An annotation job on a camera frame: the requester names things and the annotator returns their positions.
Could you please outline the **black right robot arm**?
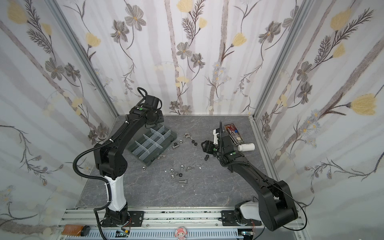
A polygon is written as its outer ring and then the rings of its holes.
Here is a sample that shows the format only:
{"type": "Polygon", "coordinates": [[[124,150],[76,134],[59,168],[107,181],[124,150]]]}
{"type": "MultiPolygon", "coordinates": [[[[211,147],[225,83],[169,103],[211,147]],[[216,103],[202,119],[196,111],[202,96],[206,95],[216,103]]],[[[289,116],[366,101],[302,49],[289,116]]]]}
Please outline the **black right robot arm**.
{"type": "Polygon", "coordinates": [[[270,231],[285,228],[298,232],[307,227],[306,214],[304,214],[303,227],[293,229],[286,226],[298,219],[297,207],[301,207],[293,198],[289,185],[284,181],[278,182],[268,177],[252,165],[242,152],[235,149],[222,122],[215,129],[214,140],[204,141],[201,146],[203,152],[216,157],[222,167],[239,174],[258,195],[257,203],[243,201],[237,204],[232,217],[222,217],[223,223],[245,226],[248,221],[259,221],[270,231]]]}

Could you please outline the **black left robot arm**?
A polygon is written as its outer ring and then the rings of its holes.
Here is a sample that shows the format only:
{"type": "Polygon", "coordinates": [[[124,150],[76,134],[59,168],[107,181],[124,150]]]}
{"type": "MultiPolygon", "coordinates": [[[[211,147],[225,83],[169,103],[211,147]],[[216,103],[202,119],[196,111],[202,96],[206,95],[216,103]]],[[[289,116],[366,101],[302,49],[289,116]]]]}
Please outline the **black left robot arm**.
{"type": "Polygon", "coordinates": [[[74,172],[86,179],[100,180],[107,189],[107,203],[103,207],[95,208],[98,211],[106,210],[102,221],[97,220],[99,227],[125,226],[131,217],[128,203],[124,195],[123,176],[128,168],[128,162],[123,157],[123,152],[129,141],[142,127],[155,126],[164,122],[162,101],[148,94],[141,87],[137,88],[142,99],[125,116],[123,125],[103,144],[96,144],[93,148],[79,154],[73,161],[74,172]],[[82,173],[78,161],[83,156],[94,153],[96,167],[100,176],[91,176],[82,173]]]}

